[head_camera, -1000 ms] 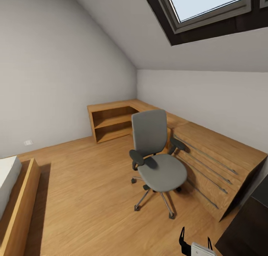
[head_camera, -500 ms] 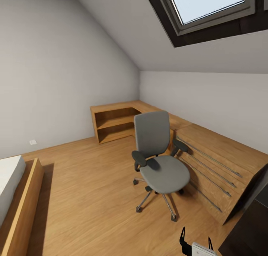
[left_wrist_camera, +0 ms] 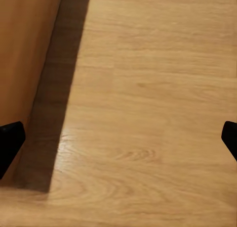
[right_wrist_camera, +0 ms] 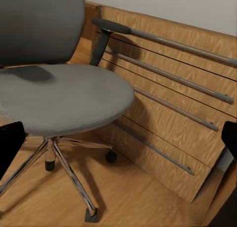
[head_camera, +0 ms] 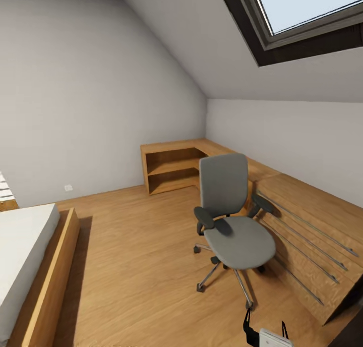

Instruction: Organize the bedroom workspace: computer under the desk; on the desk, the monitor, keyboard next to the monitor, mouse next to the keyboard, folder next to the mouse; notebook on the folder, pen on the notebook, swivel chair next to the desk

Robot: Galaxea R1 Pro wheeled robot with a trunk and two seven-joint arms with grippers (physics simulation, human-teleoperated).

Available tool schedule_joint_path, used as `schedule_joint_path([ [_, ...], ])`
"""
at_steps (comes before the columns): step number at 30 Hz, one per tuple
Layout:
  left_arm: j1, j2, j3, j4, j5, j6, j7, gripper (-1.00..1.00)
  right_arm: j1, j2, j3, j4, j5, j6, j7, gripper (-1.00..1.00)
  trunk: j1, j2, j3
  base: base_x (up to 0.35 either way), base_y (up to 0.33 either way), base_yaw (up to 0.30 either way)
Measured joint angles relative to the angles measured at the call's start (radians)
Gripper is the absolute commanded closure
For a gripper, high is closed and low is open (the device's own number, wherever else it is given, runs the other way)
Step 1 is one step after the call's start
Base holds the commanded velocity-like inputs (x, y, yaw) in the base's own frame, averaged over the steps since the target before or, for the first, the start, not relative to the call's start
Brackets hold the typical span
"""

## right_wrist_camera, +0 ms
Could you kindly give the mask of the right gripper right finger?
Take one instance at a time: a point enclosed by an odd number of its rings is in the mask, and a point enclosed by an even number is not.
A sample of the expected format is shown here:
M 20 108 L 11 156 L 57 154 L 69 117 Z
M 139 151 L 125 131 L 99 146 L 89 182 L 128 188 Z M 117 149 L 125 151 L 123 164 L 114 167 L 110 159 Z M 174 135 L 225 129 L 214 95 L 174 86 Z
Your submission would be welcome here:
M 222 141 L 237 160 L 237 123 L 226 121 L 221 135 Z

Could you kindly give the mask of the swivel chair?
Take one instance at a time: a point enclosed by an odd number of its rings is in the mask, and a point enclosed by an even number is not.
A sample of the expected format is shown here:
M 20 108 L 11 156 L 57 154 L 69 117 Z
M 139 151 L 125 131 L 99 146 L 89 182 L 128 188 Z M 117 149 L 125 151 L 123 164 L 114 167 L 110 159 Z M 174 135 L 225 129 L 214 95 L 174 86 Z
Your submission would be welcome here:
M 100 68 L 110 35 L 130 35 L 122 24 L 93 18 L 101 38 L 90 64 L 63 64 L 73 57 L 85 25 L 85 0 L 0 0 L 0 118 L 22 122 L 24 144 L 39 148 L 0 187 L 0 197 L 44 154 L 45 170 L 56 157 L 87 205 L 85 222 L 97 221 L 97 208 L 58 148 L 109 149 L 109 144 L 65 135 L 91 131 L 119 118 L 135 100 L 130 82 Z

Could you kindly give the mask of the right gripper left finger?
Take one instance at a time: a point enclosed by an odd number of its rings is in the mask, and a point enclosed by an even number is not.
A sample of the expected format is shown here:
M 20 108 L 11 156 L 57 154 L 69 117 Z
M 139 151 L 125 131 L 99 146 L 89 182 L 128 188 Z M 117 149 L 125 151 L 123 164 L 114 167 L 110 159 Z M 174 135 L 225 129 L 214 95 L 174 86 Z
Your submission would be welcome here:
M 24 127 L 20 121 L 0 127 L 0 180 L 25 139 Z

